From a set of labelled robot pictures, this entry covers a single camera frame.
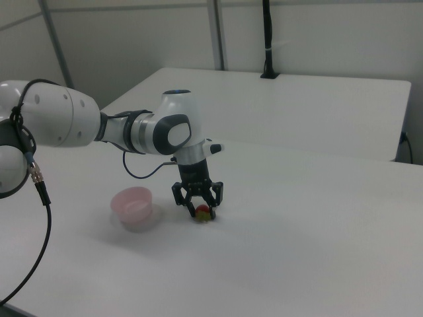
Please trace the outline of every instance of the white table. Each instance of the white table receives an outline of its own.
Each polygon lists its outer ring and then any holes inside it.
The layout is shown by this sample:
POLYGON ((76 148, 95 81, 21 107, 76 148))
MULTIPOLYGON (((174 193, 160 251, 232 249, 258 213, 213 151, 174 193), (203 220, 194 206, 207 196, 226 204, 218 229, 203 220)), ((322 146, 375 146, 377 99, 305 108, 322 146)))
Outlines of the white table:
POLYGON ((163 92, 189 89, 211 137, 394 160, 410 83, 164 68, 106 108, 154 110, 163 92))
MULTIPOLYGON (((421 166, 224 143, 208 160, 224 199, 206 225, 174 204, 175 166, 140 182, 112 145, 40 147, 52 237, 10 303, 36 316, 421 315, 421 166), (108 204, 139 185, 154 214, 131 232, 108 204)), ((163 159, 129 165, 146 174, 163 159)), ((0 206, 4 297, 35 260, 46 218, 30 182, 0 206)))

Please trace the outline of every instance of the plastic bowl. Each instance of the plastic bowl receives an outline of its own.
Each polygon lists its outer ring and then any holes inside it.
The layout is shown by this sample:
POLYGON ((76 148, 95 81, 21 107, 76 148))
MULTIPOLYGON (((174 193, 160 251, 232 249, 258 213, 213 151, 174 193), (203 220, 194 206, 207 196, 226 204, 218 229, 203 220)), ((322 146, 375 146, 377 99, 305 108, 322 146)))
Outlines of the plastic bowl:
POLYGON ((110 202, 110 208, 123 223, 138 223, 152 211, 152 195, 145 187, 130 187, 117 193, 110 202))

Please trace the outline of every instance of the white wall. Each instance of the white wall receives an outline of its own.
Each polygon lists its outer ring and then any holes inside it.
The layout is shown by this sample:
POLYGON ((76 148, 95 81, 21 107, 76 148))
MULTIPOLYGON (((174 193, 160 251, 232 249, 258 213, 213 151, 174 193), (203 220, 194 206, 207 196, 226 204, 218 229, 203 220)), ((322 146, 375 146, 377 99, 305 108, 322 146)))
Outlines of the white wall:
POLYGON ((0 81, 44 78, 64 84, 40 6, 0 1, 0 81))
POLYGON ((48 6, 75 88, 101 108, 162 67, 215 69, 206 0, 48 6))
MULTIPOLYGON (((262 71, 261 1, 222 6, 228 70, 262 71)), ((273 42, 283 44, 274 50, 277 71, 410 81, 404 130, 423 164, 423 3, 272 5, 271 13, 273 42)), ((408 162, 405 144, 399 158, 408 162)))

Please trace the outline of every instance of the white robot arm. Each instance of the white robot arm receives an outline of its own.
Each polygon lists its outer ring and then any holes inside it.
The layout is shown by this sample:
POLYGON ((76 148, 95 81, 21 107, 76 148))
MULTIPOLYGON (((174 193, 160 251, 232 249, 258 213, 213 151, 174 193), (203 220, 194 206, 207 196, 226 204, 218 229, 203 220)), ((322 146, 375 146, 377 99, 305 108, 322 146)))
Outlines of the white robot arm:
POLYGON ((222 151, 223 145, 204 139, 189 90, 164 92, 154 113, 140 110, 107 116, 86 94, 44 82, 33 83, 24 91, 27 84, 0 83, 0 198, 17 192, 24 184, 32 156, 25 153, 35 151, 30 138, 27 145, 22 144, 9 119, 24 93, 20 115, 27 132, 19 133, 26 136, 30 131, 37 144, 51 147, 80 147, 103 141, 127 152, 173 155, 182 180, 172 187, 176 204, 187 206, 195 217, 191 198, 202 196, 211 218, 215 217, 214 209, 223 197, 223 183, 210 180, 206 157, 222 151), (185 197, 182 188, 187 192, 185 197))

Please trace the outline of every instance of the small apple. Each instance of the small apple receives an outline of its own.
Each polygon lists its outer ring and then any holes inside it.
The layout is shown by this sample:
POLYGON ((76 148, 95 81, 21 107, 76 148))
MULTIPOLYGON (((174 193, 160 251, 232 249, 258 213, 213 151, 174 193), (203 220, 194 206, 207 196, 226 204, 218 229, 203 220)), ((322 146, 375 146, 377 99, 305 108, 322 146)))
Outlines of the small apple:
POLYGON ((196 208, 196 220, 198 221, 209 221, 212 217, 210 216, 210 210, 207 205, 199 205, 196 208))

